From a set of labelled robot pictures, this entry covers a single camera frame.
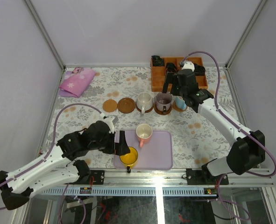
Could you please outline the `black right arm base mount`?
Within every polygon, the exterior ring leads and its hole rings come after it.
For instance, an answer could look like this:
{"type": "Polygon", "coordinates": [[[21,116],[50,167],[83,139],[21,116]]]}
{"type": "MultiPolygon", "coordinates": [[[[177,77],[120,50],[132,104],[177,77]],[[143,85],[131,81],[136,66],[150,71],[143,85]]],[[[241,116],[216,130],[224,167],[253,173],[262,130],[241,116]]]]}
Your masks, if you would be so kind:
{"type": "Polygon", "coordinates": [[[200,169],[187,168],[182,179],[187,181],[188,185],[228,185],[229,180],[227,175],[221,178],[221,175],[213,176],[209,173],[207,165],[202,165],[200,169]]]}

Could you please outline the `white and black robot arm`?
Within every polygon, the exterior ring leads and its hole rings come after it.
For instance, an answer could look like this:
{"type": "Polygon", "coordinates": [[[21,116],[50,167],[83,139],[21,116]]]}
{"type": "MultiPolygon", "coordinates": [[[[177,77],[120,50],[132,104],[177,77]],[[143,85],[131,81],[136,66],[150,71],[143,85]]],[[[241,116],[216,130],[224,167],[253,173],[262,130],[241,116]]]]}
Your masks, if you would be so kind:
{"type": "Polygon", "coordinates": [[[212,184],[219,175],[225,173],[241,175],[265,161],[264,134],[261,131],[251,131],[222,112],[216,96],[198,87],[191,69],[181,69],[178,73],[168,72],[163,93],[167,92],[169,85],[172,85],[171,94],[182,97],[188,107],[209,120],[231,147],[227,156],[202,166],[201,178],[204,183],[212,184]]]}
{"type": "Polygon", "coordinates": [[[16,171],[0,171],[0,195],[5,209],[15,210],[44,190],[61,184],[88,183],[91,171],[82,159],[88,152],[98,150],[114,155],[130,152],[125,132],[119,132],[118,142],[115,137],[112,123],[97,121],[65,135],[47,153],[16,171]]]}

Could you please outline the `light bamboo coaster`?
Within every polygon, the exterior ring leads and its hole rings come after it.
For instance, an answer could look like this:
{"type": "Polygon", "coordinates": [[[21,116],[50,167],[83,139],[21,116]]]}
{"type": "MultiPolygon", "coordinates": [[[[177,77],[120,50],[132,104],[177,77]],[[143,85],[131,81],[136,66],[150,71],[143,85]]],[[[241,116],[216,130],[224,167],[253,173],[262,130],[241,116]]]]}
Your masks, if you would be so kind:
{"type": "Polygon", "coordinates": [[[181,109],[176,105],[176,102],[174,101],[172,104],[172,107],[174,110],[178,111],[178,112],[185,112],[187,110],[187,107],[185,109],[181,109]]]}
{"type": "Polygon", "coordinates": [[[108,99],[103,103],[103,110],[106,112],[114,112],[116,111],[118,104],[113,99],[108,99]]]}

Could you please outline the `light blue ceramic mug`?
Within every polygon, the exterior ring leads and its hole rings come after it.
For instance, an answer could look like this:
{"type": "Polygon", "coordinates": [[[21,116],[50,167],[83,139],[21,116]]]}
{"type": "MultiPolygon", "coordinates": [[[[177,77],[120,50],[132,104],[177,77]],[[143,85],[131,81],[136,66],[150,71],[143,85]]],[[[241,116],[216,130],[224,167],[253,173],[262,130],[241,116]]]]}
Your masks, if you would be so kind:
{"type": "Polygon", "coordinates": [[[185,101],[181,96],[177,96],[175,102],[176,102],[176,105],[181,109],[185,109],[187,107],[185,104],[185,101]]]}

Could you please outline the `dark wooden grooved coaster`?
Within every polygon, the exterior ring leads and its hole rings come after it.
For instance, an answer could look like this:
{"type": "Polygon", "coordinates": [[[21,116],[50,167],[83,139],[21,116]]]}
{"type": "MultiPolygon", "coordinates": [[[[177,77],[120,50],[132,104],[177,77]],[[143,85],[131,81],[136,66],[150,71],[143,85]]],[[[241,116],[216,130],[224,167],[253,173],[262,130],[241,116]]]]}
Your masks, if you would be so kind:
{"type": "Polygon", "coordinates": [[[135,109],[135,101],[131,98],[122,98],[118,102],[117,108],[121,113],[131,113],[135,109]]]}
{"type": "Polygon", "coordinates": [[[159,109],[157,109],[156,104],[154,104],[154,110],[155,110],[155,112],[156,112],[157,114],[159,114],[159,115],[168,115],[168,114],[170,114],[171,111],[172,111],[172,106],[170,106],[170,108],[169,108],[168,110],[166,110],[166,111],[160,111],[159,109]]]}
{"type": "MultiPolygon", "coordinates": [[[[153,108],[154,108],[154,105],[155,104],[152,104],[152,107],[149,110],[146,110],[144,114],[151,112],[153,110],[153,108]]],[[[137,103],[135,103],[135,108],[137,109],[137,111],[139,111],[140,113],[142,113],[141,109],[137,106],[137,103]]]]}

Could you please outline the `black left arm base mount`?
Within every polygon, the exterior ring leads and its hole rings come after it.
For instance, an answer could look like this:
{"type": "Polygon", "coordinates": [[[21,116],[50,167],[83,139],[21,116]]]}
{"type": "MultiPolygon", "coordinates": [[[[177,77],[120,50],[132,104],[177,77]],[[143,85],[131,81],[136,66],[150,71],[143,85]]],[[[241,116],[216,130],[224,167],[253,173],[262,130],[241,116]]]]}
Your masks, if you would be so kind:
{"type": "Polygon", "coordinates": [[[90,170],[85,162],[76,161],[72,165],[76,171],[72,173],[76,174],[76,179],[69,184],[79,185],[103,185],[105,179],[104,170],[90,170]]]}

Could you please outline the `grey purple ceramic mug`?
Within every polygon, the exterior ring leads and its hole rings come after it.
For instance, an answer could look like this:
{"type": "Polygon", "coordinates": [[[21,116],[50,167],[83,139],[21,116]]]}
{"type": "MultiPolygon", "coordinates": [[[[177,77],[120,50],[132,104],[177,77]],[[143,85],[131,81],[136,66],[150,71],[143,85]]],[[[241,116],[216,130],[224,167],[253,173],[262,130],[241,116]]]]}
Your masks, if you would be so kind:
{"type": "Polygon", "coordinates": [[[172,103],[172,95],[170,93],[158,93],[156,96],[156,106],[160,111],[166,111],[172,103]]]}

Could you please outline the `white ceramic mug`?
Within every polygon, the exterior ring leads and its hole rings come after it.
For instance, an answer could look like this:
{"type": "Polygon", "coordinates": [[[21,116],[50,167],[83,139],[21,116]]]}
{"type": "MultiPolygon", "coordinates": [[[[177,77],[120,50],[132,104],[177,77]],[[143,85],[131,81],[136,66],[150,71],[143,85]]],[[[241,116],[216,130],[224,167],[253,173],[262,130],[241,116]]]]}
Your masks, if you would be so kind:
{"type": "Polygon", "coordinates": [[[136,103],[141,109],[142,114],[144,114],[146,110],[149,110],[152,107],[153,99],[149,93],[143,92],[138,95],[136,103]]]}

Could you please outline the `yellow ceramic mug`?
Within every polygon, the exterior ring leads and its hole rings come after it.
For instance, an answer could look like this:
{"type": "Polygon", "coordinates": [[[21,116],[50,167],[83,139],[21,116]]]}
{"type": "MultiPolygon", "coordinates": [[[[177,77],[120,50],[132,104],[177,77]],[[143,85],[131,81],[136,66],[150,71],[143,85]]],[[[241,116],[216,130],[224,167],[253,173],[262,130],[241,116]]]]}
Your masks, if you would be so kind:
{"type": "Polygon", "coordinates": [[[130,173],[131,168],[133,168],[138,161],[138,152],[135,148],[129,147],[130,153],[121,155],[120,161],[127,168],[127,172],[130,173]]]}

